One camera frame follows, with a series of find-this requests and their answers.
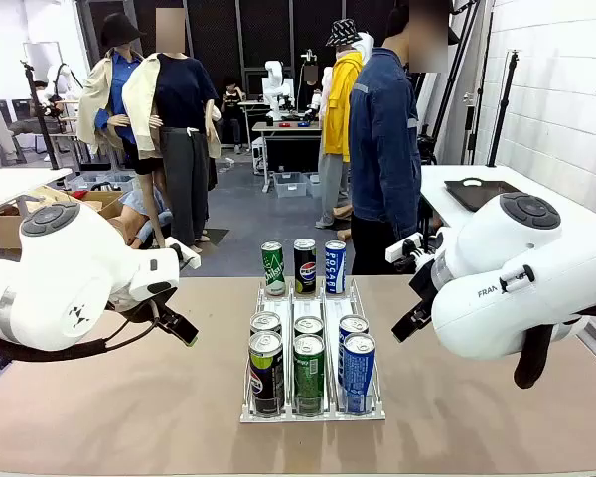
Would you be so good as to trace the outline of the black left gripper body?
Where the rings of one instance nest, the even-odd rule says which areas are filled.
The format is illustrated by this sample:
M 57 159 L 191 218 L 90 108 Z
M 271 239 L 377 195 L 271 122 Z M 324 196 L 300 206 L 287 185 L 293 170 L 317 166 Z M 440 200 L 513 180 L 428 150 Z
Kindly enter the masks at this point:
M 155 317 L 165 319 L 175 312 L 167 305 L 177 291 L 170 288 L 143 301 L 132 298 L 127 288 L 111 295 L 108 299 L 108 310 L 120 314 L 130 322 L 152 322 Z

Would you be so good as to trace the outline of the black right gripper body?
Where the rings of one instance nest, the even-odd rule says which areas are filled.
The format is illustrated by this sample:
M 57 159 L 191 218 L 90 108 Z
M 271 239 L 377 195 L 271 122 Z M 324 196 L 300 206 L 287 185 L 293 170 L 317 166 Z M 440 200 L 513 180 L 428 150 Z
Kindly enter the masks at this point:
M 422 267 L 411 278 L 409 286 L 419 297 L 419 302 L 411 311 L 428 312 L 436 295 L 443 287 L 443 278 L 434 267 Z

